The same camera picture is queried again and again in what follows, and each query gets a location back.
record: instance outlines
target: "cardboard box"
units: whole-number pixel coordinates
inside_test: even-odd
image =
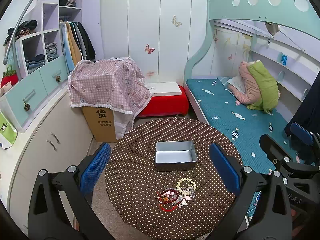
[[[83,106],[82,112],[97,142],[117,142],[113,110]]]

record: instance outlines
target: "metal screw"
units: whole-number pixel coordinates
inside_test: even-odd
[[[43,176],[44,174],[45,174],[45,170],[39,171],[39,175],[40,175],[40,176]]]
[[[276,177],[280,177],[280,175],[281,175],[279,171],[274,171],[273,174],[274,174]]]
[[[69,171],[69,172],[75,172],[76,169],[77,169],[76,166],[70,166],[70,167],[68,168],[68,171]]]
[[[243,170],[246,172],[246,173],[250,173],[252,171],[252,169],[249,167],[249,166],[245,166],[243,168]]]

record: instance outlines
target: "polka dot tablecloth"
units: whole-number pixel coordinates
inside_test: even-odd
[[[192,171],[157,172],[157,141],[193,141],[198,161]],[[192,119],[162,118],[127,133],[114,147],[106,167],[107,193],[122,220],[153,239],[196,239],[212,231],[231,205],[228,193],[209,157],[218,142],[229,155],[241,157],[231,141],[215,128]],[[159,208],[156,192],[190,178],[196,195],[172,212]]]

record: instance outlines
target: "tiled floor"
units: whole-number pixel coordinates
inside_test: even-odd
[[[190,109],[191,110],[189,110],[189,113],[185,116],[185,118],[197,119],[192,108]],[[158,118],[161,117],[137,118],[135,120],[134,126],[137,127],[145,122],[149,122]],[[115,143],[109,144],[111,146],[111,149],[113,149]],[[100,143],[97,143],[95,140],[93,140],[92,145],[89,149],[89,154],[93,154],[99,146]],[[118,212],[112,206],[107,195],[104,172],[102,172],[99,180],[94,187],[92,197],[92,210],[116,240],[151,240],[151,238],[149,238],[139,230],[133,228],[132,226],[129,226],[122,221]]]

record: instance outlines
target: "pink blanket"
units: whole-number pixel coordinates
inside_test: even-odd
[[[71,107],[114,110],[116,137],[133,129],[133,121],[151,99],[145,78],[130,58],[82,60],[68,77]]]

